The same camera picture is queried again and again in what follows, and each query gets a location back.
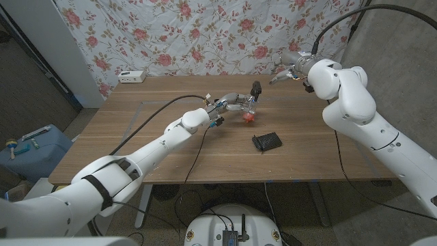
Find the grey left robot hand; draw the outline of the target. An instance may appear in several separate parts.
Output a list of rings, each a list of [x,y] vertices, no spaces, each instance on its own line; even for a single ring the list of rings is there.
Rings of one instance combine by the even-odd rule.
[[[250,116],[255,115],[257,99],[251,94],[229,93],[206,107],[210,120],[228,111],[242,111]]]

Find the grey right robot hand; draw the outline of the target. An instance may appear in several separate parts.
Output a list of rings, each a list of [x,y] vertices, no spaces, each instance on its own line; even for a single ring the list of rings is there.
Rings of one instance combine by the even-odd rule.
[[[292,51],[288,53],[282,53],[278,59],[274,61],[275,68],[280,65],[287,66],[287,69],[278,72],[269,82],[270,85],[274,85],[279,81],[286,79],[293,79],[295,81],[305,80],[309,74],[310,69],[320,61],[315,55],[305,51]]]

